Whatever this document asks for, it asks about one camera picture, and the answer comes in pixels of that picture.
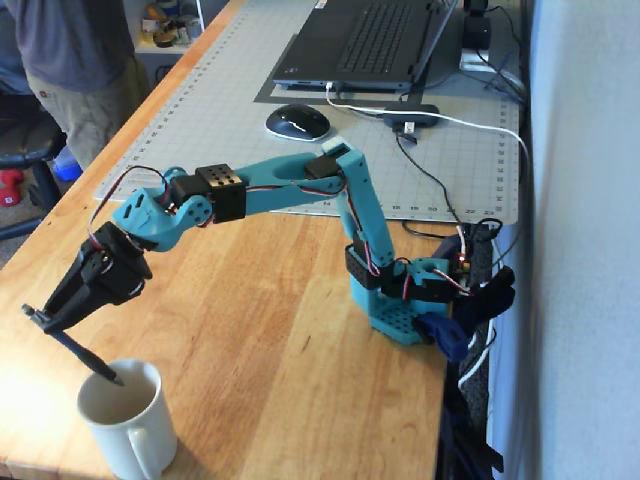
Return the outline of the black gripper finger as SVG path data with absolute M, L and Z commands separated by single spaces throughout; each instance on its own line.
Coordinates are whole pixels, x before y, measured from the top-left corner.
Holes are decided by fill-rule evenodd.
M 91 243 L 83 243 L 71 267 L 50 297 L 53 294 L 62 292 L 69 294 L 77 291 L 105 292 L 99 285 L 102 270 L 104 269 L 103 254 L 103 250 L 97 249 Z
M 44 331 L 46 333 L 64 331 L 109 304 L 118 305 L 119 299 L 99 291 L 53 294 L 44 307 L 44 312 L 49 318 Z

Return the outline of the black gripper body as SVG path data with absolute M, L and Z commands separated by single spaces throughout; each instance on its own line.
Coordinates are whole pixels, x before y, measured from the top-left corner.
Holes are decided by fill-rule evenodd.
M 98 284 L 107 302 L 122 304 L 138 296 L 152 278 L 143 249 L 113 223 L 104 223 L 95 237 L 102 247 Z

